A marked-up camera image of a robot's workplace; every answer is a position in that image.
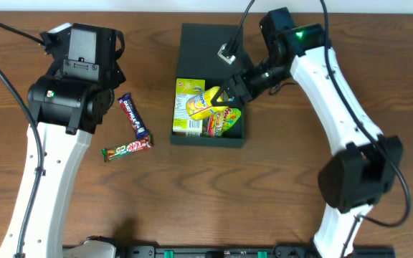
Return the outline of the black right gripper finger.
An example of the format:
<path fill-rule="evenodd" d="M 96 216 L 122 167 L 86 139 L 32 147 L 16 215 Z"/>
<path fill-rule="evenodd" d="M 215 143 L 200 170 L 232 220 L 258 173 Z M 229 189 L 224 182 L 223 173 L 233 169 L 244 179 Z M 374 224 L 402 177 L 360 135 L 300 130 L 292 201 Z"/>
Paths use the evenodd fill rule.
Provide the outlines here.
<path fill-rule="evenodd" d="M 240 99 L 219 96 L 211 100 L 214 107 L 242 108 L 243 102 Z"/>
<path fill-rule="evenodd" d="M 234 102 L 234 92 L 229 88 L 229 82 L 224 81 L 221 85 L 213 86 L 212 102 Z"/>

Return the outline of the colourful gummy candy bag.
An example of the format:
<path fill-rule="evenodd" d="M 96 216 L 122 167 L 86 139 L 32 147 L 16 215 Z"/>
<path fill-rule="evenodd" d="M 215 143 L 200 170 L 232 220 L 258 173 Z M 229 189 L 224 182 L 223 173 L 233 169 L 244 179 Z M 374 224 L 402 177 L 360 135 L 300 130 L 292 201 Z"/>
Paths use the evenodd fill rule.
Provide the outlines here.
<path fill-rule="evenodd" d="M 241 117 L 238 108 L 227 108 L 223 111 L 203 119 L 202 137 L 221 138 L 223 134 L 231 129 Z"/>

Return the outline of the yellow round candy tub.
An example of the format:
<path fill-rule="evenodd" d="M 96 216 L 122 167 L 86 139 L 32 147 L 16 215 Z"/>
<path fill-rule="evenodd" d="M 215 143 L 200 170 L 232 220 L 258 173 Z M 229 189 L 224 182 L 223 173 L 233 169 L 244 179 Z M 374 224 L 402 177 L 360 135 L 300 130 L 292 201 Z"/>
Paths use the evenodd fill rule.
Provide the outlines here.
<path fill-rule="evenodd" d="M 212 99 L 219 92 L 220 86 L 214 86 L 210 89 L 195 95 L 186 101 L 186 111 L 192 120 L 203 120 L 216 113 L 223 111 L 228 106 L 213 106 Z"/>

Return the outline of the green yellow snack box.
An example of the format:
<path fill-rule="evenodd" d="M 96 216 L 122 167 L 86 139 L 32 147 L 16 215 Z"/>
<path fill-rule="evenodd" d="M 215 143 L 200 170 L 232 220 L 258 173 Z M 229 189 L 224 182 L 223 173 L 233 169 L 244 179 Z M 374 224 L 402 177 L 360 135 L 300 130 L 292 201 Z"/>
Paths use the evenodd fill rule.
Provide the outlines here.
<path fill-rule="evenodd" d="M 205 81 L 194 79 L 176 79 L 176 95 L 174 102 L 174 133 L 202 133 L 202 120 L 192 120 L 186 111 L 186 101 L 204 91 Z"/>

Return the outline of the black box with lid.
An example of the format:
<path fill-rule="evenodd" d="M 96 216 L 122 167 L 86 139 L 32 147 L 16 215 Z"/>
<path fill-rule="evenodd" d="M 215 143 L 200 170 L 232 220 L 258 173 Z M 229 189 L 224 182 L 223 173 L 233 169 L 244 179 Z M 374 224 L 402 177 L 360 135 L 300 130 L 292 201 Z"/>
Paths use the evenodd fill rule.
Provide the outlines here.
<path fill-rule="evenodd" d="M 236 25 L 183 23 L 175 78 L 205 81 L 205 88 L 220 86 L 240 72 L 239 62 L 227 64 L 217 54 L 237 32 Z M 242 115 L 221 138 L 204 138 L 172 133 L 173 145 L 241 148 L 245 143 L 245 115 Z"/>

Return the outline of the purple Dairy Milk bar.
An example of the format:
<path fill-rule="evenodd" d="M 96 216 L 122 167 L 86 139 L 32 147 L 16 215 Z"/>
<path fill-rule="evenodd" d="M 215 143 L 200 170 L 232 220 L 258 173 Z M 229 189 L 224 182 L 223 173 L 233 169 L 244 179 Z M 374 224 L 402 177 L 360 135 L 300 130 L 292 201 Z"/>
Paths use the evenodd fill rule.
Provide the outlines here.
<path fill-rule="evenodd" d="M 135 103 L 129 92 L 118 98 L 118 102 L 125 112 L 130 124 L 136 134 L 137 139 L 145 138 L 149 135 L 149 130 L 146 128 L 141 116 L 139 115 Z"/>

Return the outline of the red KitKat bar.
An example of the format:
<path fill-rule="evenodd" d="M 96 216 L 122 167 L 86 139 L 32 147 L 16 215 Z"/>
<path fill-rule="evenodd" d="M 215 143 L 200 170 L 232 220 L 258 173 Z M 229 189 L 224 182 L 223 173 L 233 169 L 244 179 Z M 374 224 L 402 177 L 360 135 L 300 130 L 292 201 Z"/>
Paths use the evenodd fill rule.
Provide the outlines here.
<path fill-rule="evenodd" d="M 101 150 L 101 152 L 103 154 L 103 160 L 107 163 L 121 156 L 130 155 L 132 153 L 135 153 L 136 151 L 141 151 L 152 147 L 152 135 L 149 134 L 131 143 L 126 143 L 124 145 L 119 145 L 113 148 L 104 148 Z"/>

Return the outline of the brown white snack box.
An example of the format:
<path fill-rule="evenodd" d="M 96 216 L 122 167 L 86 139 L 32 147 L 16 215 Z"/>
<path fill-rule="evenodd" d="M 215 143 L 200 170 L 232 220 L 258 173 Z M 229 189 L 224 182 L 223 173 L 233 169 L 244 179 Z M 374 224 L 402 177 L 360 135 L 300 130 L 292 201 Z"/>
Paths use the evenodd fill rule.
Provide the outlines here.
<path fill-rule="evenodd" d="M 186 137 L 201 137 L 201 133 L 188 132 L 186 133 Z"/>

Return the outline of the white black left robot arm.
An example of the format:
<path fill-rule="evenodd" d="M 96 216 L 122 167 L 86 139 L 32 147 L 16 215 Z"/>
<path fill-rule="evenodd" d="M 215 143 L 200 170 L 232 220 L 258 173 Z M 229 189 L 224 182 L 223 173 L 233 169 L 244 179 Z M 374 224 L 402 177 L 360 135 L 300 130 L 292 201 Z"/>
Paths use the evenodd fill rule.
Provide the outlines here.
<path fill-rule="evenodd" d="M 123 33 L 88 24 L 43 32 L 53 63 L 28 90 L 33 119 L 19 193 L 0 257 L 115 257 L 104 237 L 65 247 L 63 233 L 78 168 L 96 127 L 125 81 Z"/>

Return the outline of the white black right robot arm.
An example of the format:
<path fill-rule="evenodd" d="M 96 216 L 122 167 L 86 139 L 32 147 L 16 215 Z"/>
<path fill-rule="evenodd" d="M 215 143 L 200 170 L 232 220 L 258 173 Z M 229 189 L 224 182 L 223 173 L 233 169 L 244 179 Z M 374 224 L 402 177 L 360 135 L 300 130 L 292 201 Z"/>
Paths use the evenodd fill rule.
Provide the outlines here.
<path fill-rule="evenodd" d="M 295 25 L 286 8 L 268 12 L 260 21 L 268 58 L 253 64 L 236 32 L 218 55 L 226 63 L 240 62 L 242 70 L 220 87 L 227 100 L 215 106 L 240 108 L 286 79 L 295 80 L 308 97 L 325 131 L 331 159 L 318 174 L 326 203 L 313 237 L 317 257 L 393 257 L 388 247 L 358 247 L 354 239 L 369 212 L 402 180 L 399 162 L 403 146 L 385 136 L 365 113 L 336 61 L 327 24 Z"/>

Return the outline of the black mounting rail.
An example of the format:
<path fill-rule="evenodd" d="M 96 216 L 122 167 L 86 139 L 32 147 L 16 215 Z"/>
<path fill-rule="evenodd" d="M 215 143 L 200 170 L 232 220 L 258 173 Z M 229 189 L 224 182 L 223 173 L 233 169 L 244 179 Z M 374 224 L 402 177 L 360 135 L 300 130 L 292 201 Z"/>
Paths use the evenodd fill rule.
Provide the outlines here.
<path fill-rule="evenodd" d="M 64 257 L 118 257 L 118 258 L 315 258 L 322 257 L 314 247 L 280 245 L 272 248 L 201 248 L 201 247 L 121 247 L 114 251 L 81 254 L 79 250 L 64 249 Z M 391 247 L 356 247 L 347 257 L 395 258 Z"/>

